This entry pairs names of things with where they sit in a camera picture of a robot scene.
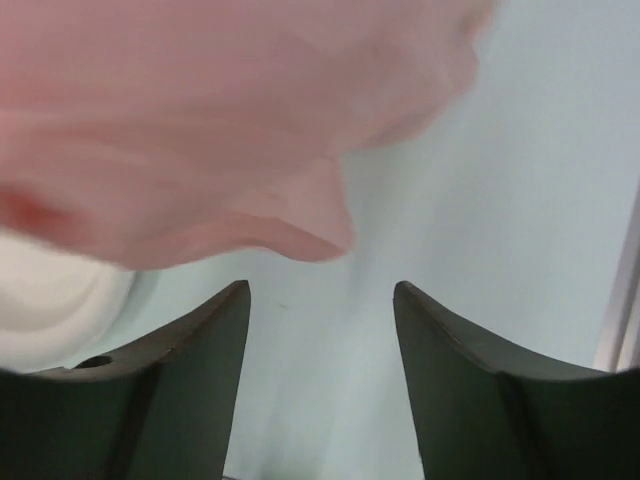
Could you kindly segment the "pink plastic bag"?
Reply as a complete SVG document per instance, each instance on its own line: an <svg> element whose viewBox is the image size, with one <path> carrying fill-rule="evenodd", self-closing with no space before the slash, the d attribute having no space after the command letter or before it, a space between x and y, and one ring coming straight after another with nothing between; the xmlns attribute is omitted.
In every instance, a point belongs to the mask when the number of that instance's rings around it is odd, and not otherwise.
<svg viewBox="0 0 640 480"><path fill-rule="evenodd" d="M476 76L492 1L5 1L1 224L132 269L354 233L340 158Z"/></svg>

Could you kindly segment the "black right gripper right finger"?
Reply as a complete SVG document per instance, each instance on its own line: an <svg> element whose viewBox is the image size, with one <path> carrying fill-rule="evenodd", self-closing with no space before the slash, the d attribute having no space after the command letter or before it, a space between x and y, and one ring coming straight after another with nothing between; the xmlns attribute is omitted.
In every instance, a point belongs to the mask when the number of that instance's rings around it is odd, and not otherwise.
<svg viewBox="0 0 640 480"><path fill-rule="evenodd" d="M394 316L426 478L635 479L639 372L550 358L408 282Z"/></svg>

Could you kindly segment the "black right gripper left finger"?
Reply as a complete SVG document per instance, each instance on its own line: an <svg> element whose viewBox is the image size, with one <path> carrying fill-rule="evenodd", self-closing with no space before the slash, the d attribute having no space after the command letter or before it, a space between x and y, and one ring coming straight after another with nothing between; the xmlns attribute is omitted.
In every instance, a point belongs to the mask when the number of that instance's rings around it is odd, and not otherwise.
<svg viewBox="0 0 640 480"><path fill-rule="evenodd" d="M236 281L73 368L1 374L5 479L219 479L250 317Z"/></svg>

